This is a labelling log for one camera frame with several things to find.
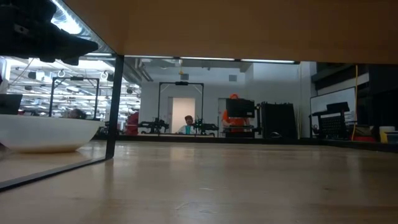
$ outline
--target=doorway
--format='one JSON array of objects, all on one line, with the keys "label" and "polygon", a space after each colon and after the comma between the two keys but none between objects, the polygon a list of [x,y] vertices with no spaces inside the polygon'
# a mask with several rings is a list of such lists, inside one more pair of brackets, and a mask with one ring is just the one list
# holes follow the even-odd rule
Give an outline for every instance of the doorway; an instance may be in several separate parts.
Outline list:
[{"label": "doorway", "polygon": [[186,125],[185,116],[195,117],[194,98],[173,98],[172,103],[172,133],[176,133],[182,126]]}]

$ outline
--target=wooden floor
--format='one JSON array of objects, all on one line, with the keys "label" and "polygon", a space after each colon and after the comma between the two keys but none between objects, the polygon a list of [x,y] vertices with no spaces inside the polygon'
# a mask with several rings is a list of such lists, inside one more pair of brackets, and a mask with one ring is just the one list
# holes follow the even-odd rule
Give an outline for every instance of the wooden floor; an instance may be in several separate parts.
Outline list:
[{"label": "wooden floor", "polygon": [[166,142],[116,153],[0,194],[0,223],[398,223],[398,154]]},{"label": "wooden floor", "polygon": [[104,143],[92,141],[77,152],[56,154],[19,154],[0,146],[0,182],[103,157],[106,146]]}]

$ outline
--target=ceiling light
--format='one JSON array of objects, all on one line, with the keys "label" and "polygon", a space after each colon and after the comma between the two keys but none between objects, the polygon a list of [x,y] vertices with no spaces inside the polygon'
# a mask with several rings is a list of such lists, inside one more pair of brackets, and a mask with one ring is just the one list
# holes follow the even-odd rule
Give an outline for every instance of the ceiling light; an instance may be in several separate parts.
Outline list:
[{"label": "ceiling light", "polygon": [[94,56],[94,57],[112,57],[110,53],[88,53],[85,56]]},{"label": "ceiling light", "polygon": [[104,71],[103,73],[101,73],[100,77],[102,80],[106,80],[106,79],[108,79],[108,73],[106,71]]},{"label": "ceiling light", "polygon": [[75,20],[68,14],[68,12],[58,3],[57,0],[52,0],[52,2],[57,6],[59,10],[62,11],[65,19],[58,20],[55,17],[51,19],[51,23],[55,24],[58,28],[67,31],[70,34],[79,34],[82,32],[82,28],[76,23]]},{"label": "ceiling light", "polygon": [[67,90],[72,91],[72,92],[76,92],[76,93],[78,93],[80,91],[78,88],[72,87],[72,86],[67,87]]},{"label": "ceiling light", "polygon": [[126,55],[125,57],[134,57],[134,58],[173,58],[170,56],[149,56],[149,55]]},{"label": "ceiling light", "polygon": [[85,60],[102,60],[102,61],[116,60],[116,58],[101,58],[101,57],[84,57],[83,59],[85,59]]},{"label": "ceiling light", "polygon": [[203,58],[203,57],[181,57],[181,59],[190,59],[190,60],[225,60],[225,61],[234,61],[233,58]]},{"label": "ceiling light", "polygon": [[254,62],[254,63],[294,63],[295,61],[287,60],[259,60],[259,59],[242,59],[242,62]]},{"label": "ceiling light", "polygon": [[[24,96],[38,96],[38,97],[50,97],[51,94],[41,94],[41,93],[22,93]],[[73,94],[54,94],[54,97],[74,97],[78,99],[84,99],[84,100],[95,100],[95,96],[87,96],[87,95],[73,95]],[[110,100],[112,97],[108,96],[98,96],[99,100]],[[136,96],[134,95],[128,95],[128,96],[120,96],[121,100],[139,100]]]},{"label": "ceiling light", "polygon": [[109,66],[107,63],[101,61],[101,60],[80,60],[79,65],[77,66],[80,69],[84,70],[89,70],[89,69],[94,69],[94,70],[102,70],[102,71],[113,71],[114,72],[114,67]]},{"label": "ceiling light", "polygon": [[66,85],[66,86],[68,86],[69,84],[67,84],[67,83],[65,83],[65,82],[62,82],[62,83],[59,84],[59,85]]},{"label": "ceiling light", "polygon": [[62,78],[62,77],[65,76],[65,72],[64,72],[63,70],[61,70],[61,71],[59,71],[59,72],[57,73],[57,76],[60,77],[60,78]]}]

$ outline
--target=whiteboard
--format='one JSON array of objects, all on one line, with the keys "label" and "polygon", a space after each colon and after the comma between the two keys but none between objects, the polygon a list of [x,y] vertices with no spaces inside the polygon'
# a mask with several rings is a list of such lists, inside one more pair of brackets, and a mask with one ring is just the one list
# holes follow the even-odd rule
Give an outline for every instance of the whiteboard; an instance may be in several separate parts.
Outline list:
[{"label": "whiteboard", "polygon": [[[311,114],[315,112],[326,111],[327,110],[326,106],[331,103],[342,103],[342,102],[347,102],[349,108],[349,112],[345,113],[345,120],[353,121],[354,120],[353,115],[355,111],[355,87],[311,98]],[[312,116],[311,119],[312,119],[312,125],[317,125],[319,127],[318,117]]]}]

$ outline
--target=white wall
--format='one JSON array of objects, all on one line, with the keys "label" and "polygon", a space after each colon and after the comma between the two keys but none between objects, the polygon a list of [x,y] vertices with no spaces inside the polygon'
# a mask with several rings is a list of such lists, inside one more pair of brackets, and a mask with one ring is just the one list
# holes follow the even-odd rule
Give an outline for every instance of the white wall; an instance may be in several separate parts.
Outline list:
[{"label": "white wall", "polygon": [[[180,68],[161,69],[149,67],[146,69],[155,82],[177,82],[180,80]],[[183,68],[183,73],[189,74],[189,82],[198,82],[209,85],[244,85],[244,73],[238,68]],[[229,82],[229,75],[237,75],[237,82]]]},{"label": "white wall", "polygon": [[[176,72],[176,76],[174,77],[166,73],[156,74],[153,73],[155,72],[153,70],[151,71],[147,69],[147,71],[156,82],[146,82],[141,86],[141,108],[139,116],[140,122],[153,121],[154,118],[157,117],[159,81],[180,81],[180,77],[178,75],[179,69],[173,71]],[[245,98],[244,74],[240,73],[238,68],[212,68],[210,71],[205,68],[197,68],[196,71],[194,68],[188,68],[184,69],[183,71],[190,74],[189,82],[205,84],[203,96],[203,119],[206,123],[218,123],[219,98],[229,98],[230,94],[233,93]],[[228,75],[238,75],[238,82],[229,82]],[[196,116],[201,116],[201,93],[199,93],[199,91],[191,85],[175,86],[171,84],[162,92],[160,96],[161,119],[168,121],[171,117],[171,114],[168,112],[168,101],[170,97],[194,98],[196,104],[195,114]]]},{"label": "white wall", "polygon": [[296,121],[301,111],[301,137],[309,138],[310,98],[316,95],[311,83],[314,73],[315,62],[300,65],[254,63],[245,74],[246,96],[256,103],[293,103]]},{"label": "white wall", "polygon": [[[240,73],[238,68],[184,68],[184,73],[190,74],[189,82],[205,83],[203,118],[207,123],[217,124],[218,99],[229,98],[236,93],[241,98],[254,100],[256,103],[293,103],[295,109],[302,111],[302,137],[309,137],[310,97],[315,96],[310,75],[315,71],[312,62],[300,65],[284,65],[270,63],[255,63],[246,73]],[[179,68],[147,69],[152,78],[159,82],[180,81]],[[228,81],[228,75],[238,75],[238,82]],[[141,93],[141,109],[139,121],[152,121],[157,117],[157,93],[159,84],[143,83]],[[161,94],[160,117],[168,120],[168,98],[194,98],[195,114],[200,116],[201,94],[191,86],[170,85]]]}]

